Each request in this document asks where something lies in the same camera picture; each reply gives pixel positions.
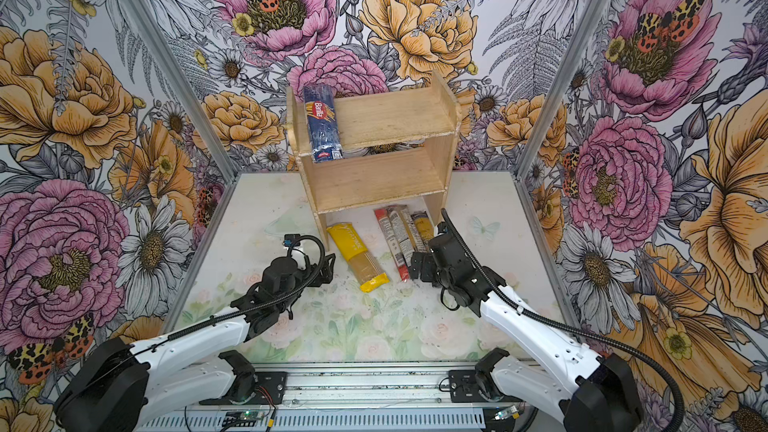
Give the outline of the yellow blue spaghetti bag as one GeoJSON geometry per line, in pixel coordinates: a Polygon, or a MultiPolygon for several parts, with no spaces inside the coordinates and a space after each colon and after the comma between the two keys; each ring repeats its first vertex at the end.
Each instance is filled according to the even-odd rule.
{"type": "Polygon", "coordinates": [[[417,211],[411,214],[412,221],[419,233],[422,242],[428,245],[434,238],[434,226],[426,211],[417,211]]]}

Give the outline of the clear blue-end spaghetti bag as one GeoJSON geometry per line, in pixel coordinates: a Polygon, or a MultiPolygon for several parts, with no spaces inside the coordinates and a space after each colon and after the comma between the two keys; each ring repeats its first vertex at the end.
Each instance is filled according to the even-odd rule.
{"type": "Polygon", "coordinates": [[[416,252],[426,253],[427,246],[421,238],[407,206],[391,205],[386,208],[386,213],[400,255],[403,257],[405,265],[410,267],[414,254],[416,252]]]}

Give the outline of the blue Barilla pasta box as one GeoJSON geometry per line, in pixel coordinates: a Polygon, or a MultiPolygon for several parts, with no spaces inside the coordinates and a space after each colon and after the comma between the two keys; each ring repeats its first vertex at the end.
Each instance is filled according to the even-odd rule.
{"type": "Polygon", "coordinates": [[[311,156],[315,163],[343,158],[334,90],[326,84],[308,84],[302,91],[311,156]]]}

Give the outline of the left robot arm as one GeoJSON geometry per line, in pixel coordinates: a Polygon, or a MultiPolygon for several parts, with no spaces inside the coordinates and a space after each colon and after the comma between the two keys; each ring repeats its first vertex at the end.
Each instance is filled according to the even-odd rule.
{"type": "Polygon", "coordinates": [[[127,343],[109,339],[92,349],[54,404],[65,431],[132,431],[167,412],[215,398],[242,401],[256,385],[236,350],[292,318],[308,287],[333,279],[334,255],[298,265],[272,260],[262,279],[229,307],[169,334],[127,343]]]}

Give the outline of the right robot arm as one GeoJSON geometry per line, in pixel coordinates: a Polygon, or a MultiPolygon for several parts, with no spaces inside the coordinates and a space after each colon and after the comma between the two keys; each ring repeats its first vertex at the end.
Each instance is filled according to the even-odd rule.
{"type": "Polygon", "coordinates": [[[472,256],[449,221],[442,221],[422,259],[422,276],[438,284],[460,308],[511,337],[534,361],[530,367],[496,349],[476,365],[485,397],[511,396],[559,420],[568,431],[633,431],[642,407],[630,367],[620,357],[600,356],[547,325],[492,269],[472,256]]]}

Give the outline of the wooden two-tier shelf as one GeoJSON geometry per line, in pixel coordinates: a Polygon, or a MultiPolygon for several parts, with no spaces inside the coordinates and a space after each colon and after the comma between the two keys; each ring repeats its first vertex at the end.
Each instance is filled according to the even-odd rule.
{"type": "Polygon", "coordinates": [[[330,214],[423,198],[439,221],[460,138],[461,106],[446,81],[425,88],[340,98],[335,113],[343,150],[419,142],[419,147],[316,163],[305,107],[287,88],[286,136],[322,240],[330,214]]]}

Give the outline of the red spaghetti bag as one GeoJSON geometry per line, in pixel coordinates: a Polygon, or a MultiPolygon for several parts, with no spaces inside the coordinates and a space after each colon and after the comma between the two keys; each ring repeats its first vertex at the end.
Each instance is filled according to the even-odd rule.
{"type": "Polygon", "coordinates": [[[394,228],[389,219],[386,209],[385,208],[375,209],[374,214],[376,216],[380,230],[382,231],[385,237],[389,251],[393,257],[400,279],[403,282],[409,281],[410,274],[409,274],[408,266],[405,260],[405,256],[402,253],[399,242],[397,241],[394,228]]]}

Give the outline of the right green circuit board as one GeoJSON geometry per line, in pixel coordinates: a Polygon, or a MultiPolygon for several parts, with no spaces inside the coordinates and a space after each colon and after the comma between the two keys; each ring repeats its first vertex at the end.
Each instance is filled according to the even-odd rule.
{"type": "Polygon", "coordinates": [[[515,405],[499,409],[493,416],[494,421],[516,421],[520,417],[520,411],[515,405]]]}

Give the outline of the green circuit board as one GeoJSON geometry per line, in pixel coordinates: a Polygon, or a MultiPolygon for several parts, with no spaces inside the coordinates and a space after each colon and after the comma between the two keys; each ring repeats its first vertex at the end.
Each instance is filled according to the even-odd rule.
{"type": "Polygon", "coordinates": [[[515,405],[499,409],[493,416],[494,421],[516,421],[520,417],[520,411],[515,405]]]}
{"type": "Polygon", "coordinates": [[[228,413],[222,424],[223,428],[254,427],[260,425],[267,414],[263,411],[238,411],[228,413]]]}

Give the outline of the left green circuit board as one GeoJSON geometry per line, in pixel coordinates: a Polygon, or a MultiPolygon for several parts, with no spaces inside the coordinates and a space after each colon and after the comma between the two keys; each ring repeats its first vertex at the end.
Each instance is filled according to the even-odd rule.
{"type": "Polygon", "coordinates": [[[267,414],[263,411],[238,411],[228,413],[222,424],[223,428],[254,427],[260,425],[267,414]]]}

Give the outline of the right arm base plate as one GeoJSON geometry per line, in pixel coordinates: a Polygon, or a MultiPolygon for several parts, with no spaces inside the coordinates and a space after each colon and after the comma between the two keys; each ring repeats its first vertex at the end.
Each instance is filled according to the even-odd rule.
{"type": "Polygon", "coordinates": [[[447,373],[447,393],[452,403],[522,403],[523,400],[509,395],[492,397],[483,392],[475,377],[475,372],[469,369],[453,369],[447,373]]]}

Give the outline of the aluminium front rail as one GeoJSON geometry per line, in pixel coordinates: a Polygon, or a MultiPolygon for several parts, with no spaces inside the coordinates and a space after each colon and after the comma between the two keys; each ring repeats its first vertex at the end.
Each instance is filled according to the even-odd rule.
{"type": "Polygon", "coordinates": [[[253,372],[286,372],[285,393],[293,391],[302,401],[342,408],[370,407],[375,403],[387,405],[402,401],[421,403],[428,394],[440,392],[439,383],[442,379],[447,380],[448,373],[430,368],[405,370],[391,367],[336,371],[305,368],[289,373],[275,368],[260,368],[251,363],[250,366],[253,372]]]}

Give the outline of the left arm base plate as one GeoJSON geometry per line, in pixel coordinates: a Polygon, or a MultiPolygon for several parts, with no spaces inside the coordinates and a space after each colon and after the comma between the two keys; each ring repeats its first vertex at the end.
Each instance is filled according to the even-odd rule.
{"type": "Polygon", "coordinates": [[[200,401],[200,405],[280,405],[286,391],[286,372],[257,371],[236,376],[230,389],[219,398],[200,401]]]}

